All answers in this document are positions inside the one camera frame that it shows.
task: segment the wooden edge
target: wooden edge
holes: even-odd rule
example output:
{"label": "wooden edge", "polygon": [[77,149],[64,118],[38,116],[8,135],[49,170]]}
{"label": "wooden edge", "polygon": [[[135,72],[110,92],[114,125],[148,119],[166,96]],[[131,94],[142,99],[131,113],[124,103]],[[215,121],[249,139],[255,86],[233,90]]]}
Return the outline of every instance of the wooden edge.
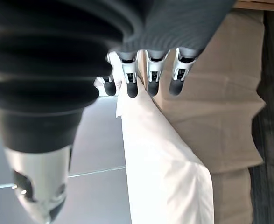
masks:
{"label": "wooden edge", "polygon": [[274,11],[274,4],[238,1],[234,5],[234,8],[246,8],[246,9],[264,10],[264,11]]}

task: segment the robotic hand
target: robotic hand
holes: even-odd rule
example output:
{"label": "robotic hand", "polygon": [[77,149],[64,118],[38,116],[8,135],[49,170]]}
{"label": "robotic hand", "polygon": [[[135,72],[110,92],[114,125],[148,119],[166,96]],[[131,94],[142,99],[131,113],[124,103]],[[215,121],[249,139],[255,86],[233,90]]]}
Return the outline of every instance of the robotic hand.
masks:
{"label": "robotic hand", "polygon": [[147,49],[149,94],[177,48],[172,94],[235,0],[0,0],[0,137],[15,193],[38,223],[55,220],[66,198],[72,144],[101,77],[115,92],[117,51],[137,96],[136,52]]}

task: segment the black fingertip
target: black fingertip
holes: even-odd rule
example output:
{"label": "black fingertip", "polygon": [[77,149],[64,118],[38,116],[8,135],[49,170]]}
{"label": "black fingertip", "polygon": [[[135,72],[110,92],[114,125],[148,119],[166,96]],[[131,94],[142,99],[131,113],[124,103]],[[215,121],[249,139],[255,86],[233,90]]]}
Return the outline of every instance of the black fingertip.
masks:
{"label": "black fingertip", "polygon": [[127,84],[127,94],[129,95],[130,98],[135,98],[138,95],[137,83]]}
{"label": "black fingertip", "polygon": [[112,97],[116,94],[116,85],[114,80],[110,83],[110,82],[106,82],[104,84],[104,88],[105,88],[105,92],[108,96]]}
{"label": "black fingertip", "polygon": [[169,92],[173,96],[179,95],[179,93],[183,89],[183,82],[180,80],[171,80],[170,87],[169,87]]}
{"label": "black fingertip", "polygon": [[154,97],[159,91],[159,82],[148,82],[147,92],[150,96]]}

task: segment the gray floor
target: gray floor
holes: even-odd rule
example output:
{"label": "gray floor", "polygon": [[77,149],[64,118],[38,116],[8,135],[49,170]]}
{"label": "gray floor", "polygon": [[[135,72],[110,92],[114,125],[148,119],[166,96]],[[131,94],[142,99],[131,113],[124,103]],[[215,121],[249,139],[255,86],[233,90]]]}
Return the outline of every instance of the gray floor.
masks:
{"label": "gray floor", "polygon": [[[125,165],[121,120],[116,98],[99,98],[85,109],[78,129],[70,173]],[[0,184],[11,175],[0,142]],[[33,224],[11,188],[0,189],[0,224]],[[56,223],[130,224],[125,169],[69,178],[68,196]]]}
{"label": "gray floor", "polygon": [[258,94],[267,106],[253,120],[252,135],[265,164],[250,170],[254,224],[274,224],[274,12],[265,12],[264,23]]}

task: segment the white fabric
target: white fabric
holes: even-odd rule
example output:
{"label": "white fabric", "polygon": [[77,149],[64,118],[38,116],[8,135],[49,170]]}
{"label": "white fabric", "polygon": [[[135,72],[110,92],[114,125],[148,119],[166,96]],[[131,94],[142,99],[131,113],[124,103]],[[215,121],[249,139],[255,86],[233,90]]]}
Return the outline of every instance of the white fabric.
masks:
{"label": "white fabric", "polygon": [[121,85],[126,173],[133,224],[214,224],[211,175],[182,141],[138,80],[129,98]]}

